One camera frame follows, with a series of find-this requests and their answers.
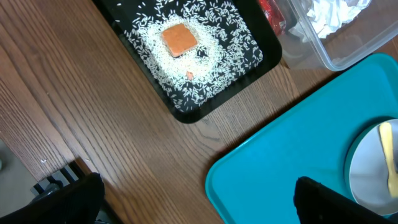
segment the clear plastic container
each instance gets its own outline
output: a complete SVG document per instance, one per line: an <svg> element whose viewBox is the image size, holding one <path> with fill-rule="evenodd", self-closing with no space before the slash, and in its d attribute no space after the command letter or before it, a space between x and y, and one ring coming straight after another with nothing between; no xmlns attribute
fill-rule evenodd
<svg viewBox="0 0 398 224"><path fill-rule="evenodd" d="M372 0L352 22L334 34L319 39L302 0L275 0L286 20L285 32L278 36L283 58L291 69L328 68L344 70L371 54L398 34L398 0ZM303 43L289 29L302 21L310 40Z"/></svg>

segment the white tissue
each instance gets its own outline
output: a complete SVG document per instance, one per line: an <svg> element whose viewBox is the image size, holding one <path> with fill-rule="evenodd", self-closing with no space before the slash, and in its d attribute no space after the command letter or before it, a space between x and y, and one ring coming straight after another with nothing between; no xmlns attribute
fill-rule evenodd
<svg viewBox="0 0 398 224"><path fill-rule="evenodd" d="M351 22L371 0L301 0L302 7L319 38L336 32L343 24ZM308 42L303 29L303 21L299 20L289 32Z"/></svg>

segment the wood grain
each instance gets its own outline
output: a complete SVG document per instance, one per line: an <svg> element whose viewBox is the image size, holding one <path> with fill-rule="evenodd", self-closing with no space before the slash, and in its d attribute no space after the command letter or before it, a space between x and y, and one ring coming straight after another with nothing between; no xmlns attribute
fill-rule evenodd
<svg viewBox="0 0 398 224"><path fill-rule="evenodd" d="M333 77L279 65L182 124L90 0L0 0L0 138L37 180L82 158L125 223L221 223L211 165Z"/></svg>

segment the red packet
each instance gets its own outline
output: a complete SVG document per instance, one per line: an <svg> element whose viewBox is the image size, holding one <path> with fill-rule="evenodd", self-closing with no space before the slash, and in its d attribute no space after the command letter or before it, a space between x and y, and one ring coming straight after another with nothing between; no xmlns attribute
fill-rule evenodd
<svg viewBox="0 0 398 224"><path fill-rule="evenodd" d="M258 0L261 9L266 14L266 17L274 30L276 35L283 34L286 28L286 20L279 10L278 5L274 0Z"/></svg>

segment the yellow plastic utensil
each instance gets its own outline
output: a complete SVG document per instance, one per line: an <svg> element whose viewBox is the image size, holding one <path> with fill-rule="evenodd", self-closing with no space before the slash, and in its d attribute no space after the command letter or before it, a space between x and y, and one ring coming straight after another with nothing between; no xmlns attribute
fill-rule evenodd
<svg viewBox="0 0 398 224"><path fill-rule="evenodd" d="M392 147L392 127L388 122L380 124L379 127L381 144L388 168L388 189L391 197L398 197L398 175L394 164L394 153Z"/></svg>

